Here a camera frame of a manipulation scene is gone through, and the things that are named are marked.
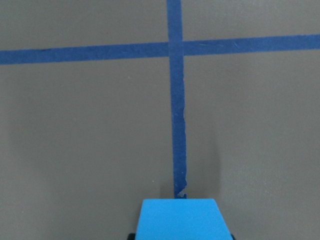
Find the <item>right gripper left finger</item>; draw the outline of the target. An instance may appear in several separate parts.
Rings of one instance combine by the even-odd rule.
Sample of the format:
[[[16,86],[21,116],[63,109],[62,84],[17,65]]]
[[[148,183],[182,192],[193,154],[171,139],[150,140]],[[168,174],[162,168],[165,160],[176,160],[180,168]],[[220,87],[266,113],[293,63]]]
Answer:
[[[127,240],[135,240],[136,239],[136,234],[135,233],[129,233],[127,236]]]

